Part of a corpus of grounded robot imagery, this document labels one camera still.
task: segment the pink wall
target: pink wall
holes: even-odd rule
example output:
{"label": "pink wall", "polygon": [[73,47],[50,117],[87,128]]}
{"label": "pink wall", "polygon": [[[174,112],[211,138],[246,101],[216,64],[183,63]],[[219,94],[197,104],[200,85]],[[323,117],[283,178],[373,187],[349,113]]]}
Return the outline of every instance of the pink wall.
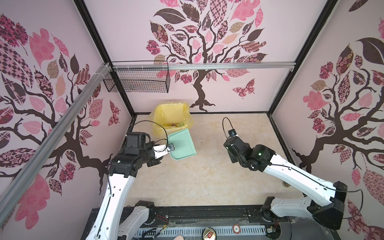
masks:
{"label": "pink wall", "polygon": [[[341,239],[383,239],[384,2],[354,2],[340,2],[274,119],[300,167],[363,190]],[[344,216],[360,204],[348,193]]]}
{"label": "pink wall", "polygon": [[[102,64],[72,1],[2,3],[0,194]],[[130,116],[102,83],[2,226],[1,239],[79,239]]]}
{"label": "pink wall", "polygon": [[[113,61],[156,58],[170,63],[238,62],[241,57],[250,58],[240,62],[294,61],[325,2],[86,1]],[[212,23],[212,30],[198,29],[199,22]],[[243,33],[248,24],[249,31]],[[136,112],[150,112],[159,102],[172,100],[186,101],[191,112],[267,111],[287,69],[248,71],[199,71],[196,79],[194,70],[174,71],[169,93],[128,93],[128,97]]]}

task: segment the tree mural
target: tree mural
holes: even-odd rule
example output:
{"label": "tree mural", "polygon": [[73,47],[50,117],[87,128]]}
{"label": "tree mural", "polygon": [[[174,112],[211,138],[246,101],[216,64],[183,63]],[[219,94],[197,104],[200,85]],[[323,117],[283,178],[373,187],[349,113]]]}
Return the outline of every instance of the tree mural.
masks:
{"label": "tree mural", "polygon": [[[158,42],[149,40],[147,50],[156,55],[155,64],[163,61],[170,63],[231,63],[231,62],[260,62],[267,55],[258,52],[266,42],[255,42],[263,29],[257,29],[263,20],[261,7],[256,14],[254,9],[260,0],[228,0],[237,4],[233,14],[228,14],[227,0],[160,0],[171,8],[164,8],[155,13],[162,17],[167,24],[161,25],[150,22],[151,30]],[[167,54],[159,54],[160,47]],[[227,70],[226,74],[215,69],[170,71],[175,76],[175,82],[181,80],[184,84],[194,81],[193,86],[199,96],[190,107],[214,106],[205,98],[202,81],[210,79],[217,81],[221,77],[224,81],[249,73],[246,69]],[[250,81],[245,88],[234,88],[233,91],[244,97],[253,93],[254,81]]]}
{"label": "tree mural", "polygon": [[[380,117],[384,108],[384,73],[364,68],[366,61],[382,68],[384,43],[376,38],[358,41],[362,43],[364,58],[355,55],[348,45],[336,64],[328,62],[320,68],[321,79],[312,85],[314,91],[303,98],[314,110],[308,117],[317,132],[314,147],[308,156],[294,149],[293,152],[302,161],[299,166],[311,172],[311,164],[324,146],[336,145],[333,154],[340,154],[340,163],[349,159],[354,163],[351,177],[355,185],[362,178],[369,193],[384,205],[384,177],[372,170],[384,170],[384,119]],[[361,161],[356,156],[358,152],[362,154]],[[366,166],[363,177],[361,163]]]}

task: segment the leaf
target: leaf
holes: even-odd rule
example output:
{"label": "leaf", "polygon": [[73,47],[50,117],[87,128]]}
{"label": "leaf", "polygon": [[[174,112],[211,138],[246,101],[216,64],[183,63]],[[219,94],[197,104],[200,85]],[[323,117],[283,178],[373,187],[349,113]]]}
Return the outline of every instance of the leaf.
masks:
{"label": "leaf", "polygon": [[230,43],[232,43],[233,41],[236,40],[237,35],[238,35],[238,34],[236,34],[236,33],[229,35],[228,37],[226,37],[226,38],[223,40],[222,43],[224,43],[224,44],[230,44]]}
{"label": "leaf", "polygon": [[63,97],[59,98],[55,103],[55,111],[64,114],[67,111],[67,105]]}
{"label": "leaf", "polygon": [[348,10],[349,12],[352,12],[354,10],[357,10],[359,9],[361,6],[363,6],[366,2],[368,2],[368,0],[357,0],[352,6],[351,8]]}
{"label": "leaf", "polygon": [[368,134],[370,134],[373,130],[375,130],[376,127],[362,127],[357,132],[357,137],[365,137]]}
{"label": "leaf", "polygon": [[11,80],[8,80],[3,76],[3,74],[1,74],[1,77],[3,78],[4,86],[9,96],[18,104],[23,105],[25,102],[25,91],[23,87],[17,83],[12,82]]}
{"label": "leaf", "polygon": [[384,65],[382,56],[384,56],[384,43],[376,38],[362,38],[362,54],[364,58],[371,62]]}
{"label": "leaf", "polygon": [[172,36],[175,36],[175,38],[179,41],[183,41],[187,38],[187,36],[185,36],[184,34],[182,33],[177,33],[177,34],[173,34]]}
{"label": "leaf", "polygon": [[369,92],[359,99],[359,105],[367,108],[372,104],[372,99],[372,94]]}
{"label": "leaf", "polygon": [[101,110],[103,109],[103,98],[95,99],[89,107],[89,117],[96,119],[100,116]]}
{"label": "leaf", "polygon": [[25,128],[25,130],[32,134],[38,134],[41,130],[41,123],[38,121],[29,121],[23,123],[23,127]]}
{"label": "leaf", "polygon": [[347,122],[355,121],[361,116],[360,113],[348,113],[344,115],[342,118]]}
{"label": "leaf", "polygon": [[226,35],[227,30],[228,30],[228,23],[227,21],[223,21],[220,25],[219,30],[217,31],[217,40],[222,39]]}
{"label": "leaf", "polygon": [[205,31],[211,26],[211,18],[209,17],[209,12],[207,12],[207,15],[203,19],[203,23],[201,24],[201,30]]}
{"label": "leaf", "polygon": [[384,73],[374,71],[374,70],[372,70],[372,72],[373,72],[373,76],[372,76],[373,82],[376,85],[380,85],[380,86],[384,85]]}
{"label": "leaf", "polygon": [[199,22],[199,12],[194,6],[192,6],[192,4],[182,2],[181,7],[183,8],[183,12],[187,15],[187,18],[191,19],[196,23]]}
{"label": "leaf", "polygon": [[339,95],[339,100],[340,104],[345,102],[349,96],[349,91],[350,91],[350,83],[349,83],[349,78],[347,74],[344,79],[341,81],[339,88],[338,88],[338,95]]}
{"label": "leaf", "polygon": [[56,168],[56,166],[54,166],[53,168],[51,168],[51,170],[49,170],[45,179],[47,179],[49,177],[53,177],[56,173],[57,173],[57,168]]}
{"label": "leaf", "polygon": [[247,69],[228,69],[227,74],[230,77],[237,78],[243,76],[244,74],[249,73]]}
{"label": "leaf", "polygon": [[72,70],[73,74],[78,74],[79,73],[79,69],[80,69],[79,68],[79,63],[77,62],[75,54],[71,58],[70,66],[71,66],[71,70]]}
{"label": "leaf", "polygon": [[315,91],[321,91],[323,90],[325,87],[326,87],[326,83],[324,80],[317,80],[316,82],[314,82],[311,87],[313,88],[313,90]]}
{"label": "leaf", "polygon": [[0,109],[0,124],[6,124],[13,118],[13,108],[7,107]]}
{"label": "leaf", "polygon": [[57,193],[60,193],[60,195],[62,195],[62,191],[61,191],[61,183],[58,181],[58,180],[55,180],[55,179],[50,179],[49,180],[49,188],[52,189],[52,191],[54,192],[57,192]]}
{"label": "leaf", "polygon": [[61,95],[63,95],[65,93],[65,82],[64,82],[63,75],[61,75],[57,78],[55,88],[56,88],[57,97],[60,97]]}
{"label": "leaf", "polygon": [[376,154],[372,159],[384,164],[384,154]]}
{"label": "leaf", "polygon": [[353,82],[357,85],[364,85],[367,83],[365,77],[356,71],[353,71]]}
{"label": "leaf", "polygon": [[248,38],[247,40],[248,41],[254,41],[256,40],[260,34],[262,33],[263,29],[256,29],[255,31],[251,32],[249,35],[248,35]]}
{"label": "leaf", "polygon": [[357,187],[360,184],[360,179],[361,179],[360,171],[358,168],[355,168],[355,170],[352,171],[351,177],[352,177],[352,181],[355,183],[355,186]]}
{"label": "leaf", "polygon": [[341,152],[344,150],[344,148],[346,148],[346,146],[344,146],[344,145],[337,145],[337,146],[333,149],[332,154],[333,154],[333,153],[341,153]]}
{"label": "leaf", "polygon": [[0,132],[0,149],[5,147],[11,140],[11,134],[9,131]]}
{"label": "leaf", "polygon": [[372,197],[384,205],[383,179],[384,176],[368,169],[365,171],[362,178],[365,187]]}
{"label": "leaf", "polygon": [[0,167],[17,167],[29,161],[35,150],[17,148],[0,154]]}
{"label": "leaf", "polygon": [[43,92],[43,94],[52,100],[53,87],[49,82],[48,78],[46,78],[46,76],[44,76],[41,72],[35,69],[35,79],[39,85],[40,90]]}
{"label": "leaf", "polygon": [[229,29],[229,31],[231,32],[231,33],[236,33],[236,32],[238,32],[240,29],[241,29],[241,27],[244,25],[244,23],[242,23],[242,22],[237,22],[237,23],[234,23],[232,26],[231,26],[231,28]]}
{"label": "leaf", "polygon": [[201,45],[200,45],[199,41],[197,41],[196,39],[193,39],[193,41],[192,41],[193,49],[198,49],[200,46]]}
{"label": "leaf", "polygon": [[352,151],[350,148],[345,149],[344,151],[341,152],[340,154],[340,164],[348,160],[352,155]]}
{"label": "leaf", "polygon": [[185,48],[183,46],[181,46],[181,44],[179,44],[178,42],[174,41],[174,40],[170,40],[171,43],[172,43],[172,47],[173,49],[175,50],[175,52],[181,56],[187,56],[187,52],[185,51]]}
{"label": "leaf", "polygon": [[180,12],[172,8],[161,9],[157,11],[153,16],[156,15],[164,18],[165,21],[171,24],[178,24],[185,21],[185,17]]}
{"label": "leaf", "polygon": [[201,59],[201,53],[198,53],[195,57],[195,60],[193,61],[193,63],[198,63]]}
{"label": "leaf", "polygon": [[260,24],[262,23],[263,16],[264,16],[263,10],[261,8],[259,8],[259,10],[257,10],[256,18],[255,18],[255,26],[256,26],[256,28],[258,26],[260,26]]}
{"label": "leaf", "polygon": [[57,78],[57,76],[59,75],[59,66],[57,65],[56,60],[48,64],[47,73],[49,75],[49,78]]}
{"label": "leaf", "polygon": [[249,30],[251,30],[252,24],[253,24],[253,21],[251,23],[246,24],[243,27],[243,36],[245,36],[249,32]]}
{"label": "leaf", "polygon": [[185,30],[186,30],[187,32],[189,32],[189,33],[194,33],[194,32],[197,31],[197,27],[194,26],[194,25],[188,25],[188,26],[185,26],[185,27],[183,27],[183,28],[185,28]]}

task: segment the black frame edge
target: black frame edge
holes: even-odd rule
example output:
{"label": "black frame edge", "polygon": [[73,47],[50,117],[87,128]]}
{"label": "black frame edge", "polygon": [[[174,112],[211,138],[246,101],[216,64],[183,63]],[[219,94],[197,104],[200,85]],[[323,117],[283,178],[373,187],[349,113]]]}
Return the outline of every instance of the black frame edge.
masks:
{"label": "black frame edge", "polygon": [[328,0],[327,3],[325,4],[323,10],[320,13],[319,18],[317,19],[314,27],[311,30],[311,33],[309,34],[307,40],[304,43],[303,48],[300,50],[300,53],[299,53],[298,57],[296,58],[295,68],[293,69],[293,71],[290,71],[288,73],[287,77],[284,80],[284,83],[280,87],[279,92],[277,93],[275,99],[273,100],[271,107],[269,108],[268,113],[270,115],[272,115],[273,112],[276,110],[279,102],[283,98],[286,90],[288,89],[289,85],[291,84],[291,82],[292,82],[293,78],[295,77],[298,69],[300,68],[300,66],[303,63],[305,57],[307,56],[309,50],[311,49],[314,41],[316,40],[317,36],[319,35],[321,29],[323,28],[323,26],[327,22],[330,14],[332,13],[337,2],[338,2],[338,0]]}
{"label": "black frame edge", "polygon": [[[88,29],[88,31],[89,31],[89,33],[90,33],[90,35],[94,41],[99,53],[100,53],[101,58],[103,59],[104,62],[109,63],[109,65],[112,68],[113,67],[112,61],[108,55],[107,49],[105,48],[105,46],[101,40],[99,32],[97,31],[96,26],[95,26],[95,24],[91,18],[91,15],[89,14],[89,11],[87,9],[87,6],[85,5],[84,0],[73,0],[73,1],[76,5],[81,17],[83,18],[85,25],[87,26],[87,29]],[[128,99],[127,94],[122,90],[123,88],[121,86],[120,80],[113,69],[111,71],[111,74],[113,74],[112,77],[114,79],[116,79],[115,80],[116,87],[119,90],[120,96],[121,96],[125,106],[127,107],[129,114],[133,118],[135,116],[135,111],[133,110],[133,107],[131,105],[131,102]]]}

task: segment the mint green dustpan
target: mint green dustpan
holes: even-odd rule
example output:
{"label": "mint green dustpan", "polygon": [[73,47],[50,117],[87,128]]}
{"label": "mint green dustpan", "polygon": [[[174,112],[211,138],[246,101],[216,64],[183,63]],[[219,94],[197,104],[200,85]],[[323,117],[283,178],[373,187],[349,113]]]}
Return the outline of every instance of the mint green dustpan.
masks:
{"label": "mint green dustpan", "polygon": [[175,150],[169,153],[170,157],[175,160],[196,155],[196,149],[188,129],[170,134],[168,136],[168,143],[173,143],[175,147]]}

